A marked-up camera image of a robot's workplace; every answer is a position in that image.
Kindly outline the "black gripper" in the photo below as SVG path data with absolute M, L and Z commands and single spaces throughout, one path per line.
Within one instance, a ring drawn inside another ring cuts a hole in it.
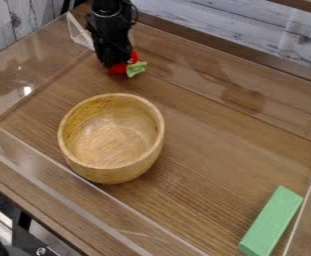
M 128 33 L 136 22 L 136 8 L 119 8 L 112 12 L 91 10 L 87 15 L 87 28 L 96 56 L 104 67 L 112 67 L 131 59 L 132 45 Z

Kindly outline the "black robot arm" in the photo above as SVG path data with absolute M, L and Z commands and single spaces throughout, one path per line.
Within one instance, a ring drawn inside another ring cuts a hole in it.
M 92 0 L 85 16 L 97 59 L 105 67 L 131 59 L 129 30 L 137 22 L 137 8 L 131 0 Z

